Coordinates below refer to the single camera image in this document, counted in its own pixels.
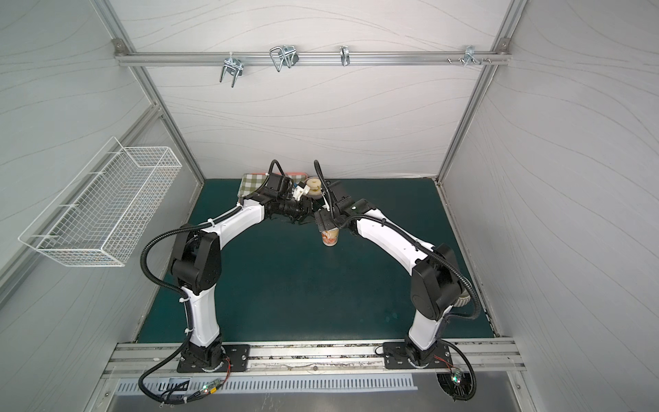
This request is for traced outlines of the white vent strip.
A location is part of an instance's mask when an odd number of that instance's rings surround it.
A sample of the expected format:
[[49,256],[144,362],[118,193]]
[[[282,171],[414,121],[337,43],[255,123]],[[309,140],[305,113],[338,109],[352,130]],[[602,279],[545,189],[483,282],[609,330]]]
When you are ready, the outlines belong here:
[[[145,386],[156,394],[181,386],[175,395],[192,394],[209,386],[211,378],[145,379]],[[418,391],[412,374],[339,374],[339,375],[232,375],[219,393],[371,393],[386,391]],[[120,379],[118,396],[143,395],[137,379]]]

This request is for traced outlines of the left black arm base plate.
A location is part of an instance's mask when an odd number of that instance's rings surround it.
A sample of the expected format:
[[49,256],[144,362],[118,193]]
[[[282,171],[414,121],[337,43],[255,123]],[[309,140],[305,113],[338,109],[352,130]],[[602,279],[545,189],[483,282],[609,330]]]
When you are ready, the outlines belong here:
[[178,361],[179,374],[245,372],[250,355],[247,344],[214,345],[199,347],[189,344],[183,348]]

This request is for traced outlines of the round object at mat edge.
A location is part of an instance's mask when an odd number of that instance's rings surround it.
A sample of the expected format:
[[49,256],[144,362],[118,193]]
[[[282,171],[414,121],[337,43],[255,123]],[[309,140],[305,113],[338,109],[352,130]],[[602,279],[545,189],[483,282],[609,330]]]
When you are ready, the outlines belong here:
[[454,303],[453,307],[459,308],[459,307],[465,307],[471,302],[471,295],[468,292],[468,290],[464,290],[461,295],[459,295],[458,299]]

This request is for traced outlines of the milk tea paper cup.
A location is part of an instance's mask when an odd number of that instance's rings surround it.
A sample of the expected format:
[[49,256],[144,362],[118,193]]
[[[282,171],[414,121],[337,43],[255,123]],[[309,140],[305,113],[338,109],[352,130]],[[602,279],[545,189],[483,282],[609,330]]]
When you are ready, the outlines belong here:
[[339,228],[332,228],[329,230],[322,231],[321,236],[324,245],[326,245],[327,247],[333,247],[334,245],[336,245],[336,243],[338,242],[339,232],[340,232]]

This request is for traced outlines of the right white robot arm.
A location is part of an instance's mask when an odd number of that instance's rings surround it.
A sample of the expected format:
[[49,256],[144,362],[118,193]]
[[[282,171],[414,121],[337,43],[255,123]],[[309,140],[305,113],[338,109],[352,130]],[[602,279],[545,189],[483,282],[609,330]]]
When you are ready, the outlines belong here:
[[439,338],[464,286],[456,276],[455,254],[447,245],[434,247],[419,240],[366,200],[332,215],[329,206],[314,213],[321,229],[348,228],[380,247],[410,275],[410,300],[415,308],[405,353],[408,362],[424,368],[440,349]]

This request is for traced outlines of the round fan on floor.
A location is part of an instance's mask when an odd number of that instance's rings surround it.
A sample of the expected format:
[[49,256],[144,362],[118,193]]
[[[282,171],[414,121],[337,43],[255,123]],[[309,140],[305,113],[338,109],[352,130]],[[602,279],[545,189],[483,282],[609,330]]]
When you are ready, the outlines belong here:
[[439,387],[454,401],[470,401],[477,391],[477,381],[471,373],[454,370],[436,375]]

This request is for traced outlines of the small bowl with pastry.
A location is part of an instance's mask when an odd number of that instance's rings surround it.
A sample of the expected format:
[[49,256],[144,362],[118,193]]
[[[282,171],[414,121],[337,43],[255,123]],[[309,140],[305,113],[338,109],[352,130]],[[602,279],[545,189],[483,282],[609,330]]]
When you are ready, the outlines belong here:
[[320,178],[311,177],[305,181],[304,194],[313,200],[319,200],[323,197],[323,184]]

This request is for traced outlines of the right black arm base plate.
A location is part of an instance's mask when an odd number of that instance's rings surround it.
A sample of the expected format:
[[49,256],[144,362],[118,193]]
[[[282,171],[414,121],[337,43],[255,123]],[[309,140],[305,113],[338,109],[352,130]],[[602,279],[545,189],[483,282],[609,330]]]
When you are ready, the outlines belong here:
[[413,343],[385,342],[380,354],[387,370],[453,368],[450,349],[444,343],[435,343],[427,350],[419,350]]

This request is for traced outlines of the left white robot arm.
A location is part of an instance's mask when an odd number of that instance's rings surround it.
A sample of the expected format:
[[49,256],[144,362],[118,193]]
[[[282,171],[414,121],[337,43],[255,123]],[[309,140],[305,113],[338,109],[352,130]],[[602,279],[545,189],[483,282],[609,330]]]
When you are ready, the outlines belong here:
[[187,348],[205,352],[221,345],[215,290],[221,276],[223,247],[267,217],[280,215],[291,221],[302,221],[312,210],[313,202],[306,197],[300,201],[249,198],[216,218],[180,228],[175,235],[169,271],[184,292],[186,319],[190,321]]

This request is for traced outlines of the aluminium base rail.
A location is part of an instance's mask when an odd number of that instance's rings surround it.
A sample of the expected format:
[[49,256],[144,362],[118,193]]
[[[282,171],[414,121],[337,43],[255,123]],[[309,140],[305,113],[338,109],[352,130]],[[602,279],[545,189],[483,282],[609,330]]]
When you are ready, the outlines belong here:
[[[526,366],[512,338],[449,339],[472,365],[474,372],[524,372]],[[384,367],[382,340],[281,341],[247,344],[250,355],[245,372],[239,375],[294,374],[387,374],[397,372],[439,373],[445,369],[387,370]],[[105,366],[103,378],[137,378],[143,371],[163,361],[178,348],[178,343],[118,344]],[[467,362],[453,348],[452,365],[468,372]]]

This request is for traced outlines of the metal hook clamp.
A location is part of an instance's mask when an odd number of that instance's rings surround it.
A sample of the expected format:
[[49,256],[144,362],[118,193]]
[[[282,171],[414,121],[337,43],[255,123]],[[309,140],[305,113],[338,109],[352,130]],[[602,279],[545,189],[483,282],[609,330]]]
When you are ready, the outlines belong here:
[[350,66],[350,52],[347,46],[341,46],[339,49],[342,67]]
[[236,58],[233,53],[230,53],[223,61],[219,82],[223,82],[225,79],[230,79],[231,87],[234,88],[238,78],[243,75],[243,71],[243,62]]
[[281,72],[284,67],[291,69],[300,61],[296,47],[290,45],[272,47],[269,57],[277,72]]
[[488,53],[482,53],[481,51],[477,51],[473,46],[467,46],[462,56],[458,56],[455,58],[446,58],[446,62],[449,65],[482,66],[482,65],[490,65],[490,63],[492,63],[492,60],[491,58],[489,58]]

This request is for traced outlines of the pink tray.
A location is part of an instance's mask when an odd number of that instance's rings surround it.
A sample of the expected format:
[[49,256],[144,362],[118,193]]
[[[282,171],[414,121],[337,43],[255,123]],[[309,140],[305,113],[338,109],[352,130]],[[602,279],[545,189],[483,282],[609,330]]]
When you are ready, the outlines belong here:
[[293,181],[294,185],[298,185],[298,183],[305,181],[308,178],[308,175],[306,173],[289,173],[288,177]]

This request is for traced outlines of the aluminium crossbar rail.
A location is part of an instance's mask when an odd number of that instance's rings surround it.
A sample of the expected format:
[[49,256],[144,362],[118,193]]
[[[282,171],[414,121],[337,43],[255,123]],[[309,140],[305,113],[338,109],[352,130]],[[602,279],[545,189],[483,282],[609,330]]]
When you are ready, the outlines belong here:
[[[464,51],[354,51],[350,52],[350,66],[439,66],[449,65],[446,58],[462,56]],[[490,65],[507,65],[510,53],[488,53]],[[221,67],[229,56],[224,53],[130,53],[115,59],[124,67]],[[245,67],[271,67],[274,65],[268,51],[237,51],[233,55]],[[298,51],[297,67],[342,67],[340,53],[336,51]]]

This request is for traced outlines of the green checkered cloth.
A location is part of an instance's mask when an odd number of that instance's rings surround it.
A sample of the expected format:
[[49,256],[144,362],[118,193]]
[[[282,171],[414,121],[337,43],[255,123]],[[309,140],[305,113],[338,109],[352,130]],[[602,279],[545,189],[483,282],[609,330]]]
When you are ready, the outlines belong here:
[[240,181],[238,198],[244,198],[259,189],[268,179],[267,173],[246,173]]

